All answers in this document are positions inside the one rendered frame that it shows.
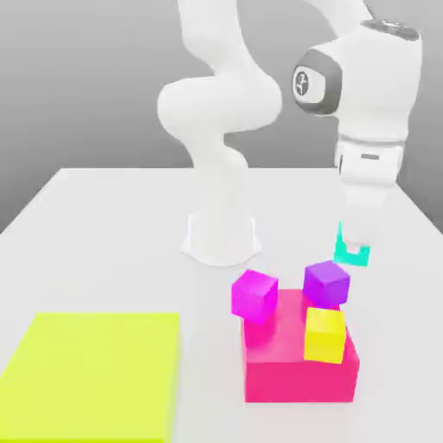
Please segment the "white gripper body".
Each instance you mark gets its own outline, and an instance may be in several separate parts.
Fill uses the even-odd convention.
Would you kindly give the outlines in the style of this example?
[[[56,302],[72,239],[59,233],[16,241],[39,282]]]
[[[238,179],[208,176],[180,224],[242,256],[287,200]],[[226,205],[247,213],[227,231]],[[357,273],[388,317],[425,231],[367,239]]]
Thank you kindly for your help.
[[[372,245],[377,237],[389,188],[343,184],[342,234],[347,245]]]

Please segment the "small teal cube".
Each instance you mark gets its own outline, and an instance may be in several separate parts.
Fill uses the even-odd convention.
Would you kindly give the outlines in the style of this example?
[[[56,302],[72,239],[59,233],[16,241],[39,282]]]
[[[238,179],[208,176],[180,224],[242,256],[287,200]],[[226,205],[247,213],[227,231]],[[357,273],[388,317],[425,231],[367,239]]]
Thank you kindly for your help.
[[[361,246],[357,253],[351,253],[343,240],[342,222],[338,223],[337,238],[333,260],[336,263],[342,263],[352,266],[367,266],[369,263],[370,247]]]

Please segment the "small purple cube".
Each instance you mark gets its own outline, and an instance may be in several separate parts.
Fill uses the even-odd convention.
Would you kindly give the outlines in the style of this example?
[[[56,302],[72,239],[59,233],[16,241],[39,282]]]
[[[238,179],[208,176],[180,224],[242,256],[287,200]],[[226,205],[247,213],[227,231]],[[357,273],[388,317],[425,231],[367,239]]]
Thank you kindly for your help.
[[[302,292],[316,307],[334,308],[347,302],[350,275],[332,260],[305,268]]]

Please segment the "small yellow cube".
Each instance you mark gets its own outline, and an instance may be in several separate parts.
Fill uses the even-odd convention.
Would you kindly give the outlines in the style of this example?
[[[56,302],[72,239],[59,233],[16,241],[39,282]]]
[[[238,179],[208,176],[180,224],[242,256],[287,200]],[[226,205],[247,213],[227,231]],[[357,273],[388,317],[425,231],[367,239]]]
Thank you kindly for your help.
[[[308,307],[304,359],[341,364],[347,337],[344,314],[339,310]]]

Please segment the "small magenta cube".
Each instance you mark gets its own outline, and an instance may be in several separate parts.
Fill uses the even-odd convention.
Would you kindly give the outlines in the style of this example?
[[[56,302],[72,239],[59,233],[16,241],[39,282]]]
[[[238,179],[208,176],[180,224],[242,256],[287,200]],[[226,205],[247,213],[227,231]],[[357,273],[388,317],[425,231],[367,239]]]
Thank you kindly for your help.
[[[231,286],[231,312],[248,322],[264,324],[278,304],[279,280],[247,269]]]

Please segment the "large pink box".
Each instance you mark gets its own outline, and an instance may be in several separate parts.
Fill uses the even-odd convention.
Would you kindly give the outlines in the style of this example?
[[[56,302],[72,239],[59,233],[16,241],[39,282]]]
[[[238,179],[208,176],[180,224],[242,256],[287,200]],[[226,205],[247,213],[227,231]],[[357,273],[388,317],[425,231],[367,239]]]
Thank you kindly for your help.
[[[360,360],[351,337],[343,362],[304,359],[306,311],[299,289],[280,289],[273,315],[263,325],[241,325],[246,402],[352,402]]]

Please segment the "large lime yellow box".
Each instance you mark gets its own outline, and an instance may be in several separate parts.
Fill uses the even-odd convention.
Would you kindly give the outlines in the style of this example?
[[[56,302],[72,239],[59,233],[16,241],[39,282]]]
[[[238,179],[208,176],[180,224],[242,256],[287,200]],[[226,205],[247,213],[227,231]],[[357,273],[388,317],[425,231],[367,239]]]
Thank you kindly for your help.
[[[177,313],[35,315],[0,375],[0,443],[171,443]]]

